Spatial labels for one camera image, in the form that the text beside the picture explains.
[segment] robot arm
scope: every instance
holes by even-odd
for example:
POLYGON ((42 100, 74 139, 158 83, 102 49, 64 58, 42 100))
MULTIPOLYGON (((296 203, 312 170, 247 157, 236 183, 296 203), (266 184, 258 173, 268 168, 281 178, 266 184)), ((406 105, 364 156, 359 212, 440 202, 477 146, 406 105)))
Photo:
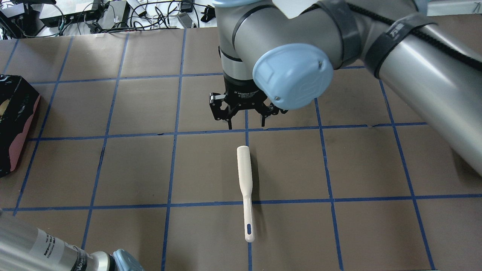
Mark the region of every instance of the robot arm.
POLYGON ((482 174, 482 57, 422 15, 427 1, 321 0, 293 19, 269 0, 214 5, 226 85, 210 95, 215 119, 303 107, 359 58, 482 174))

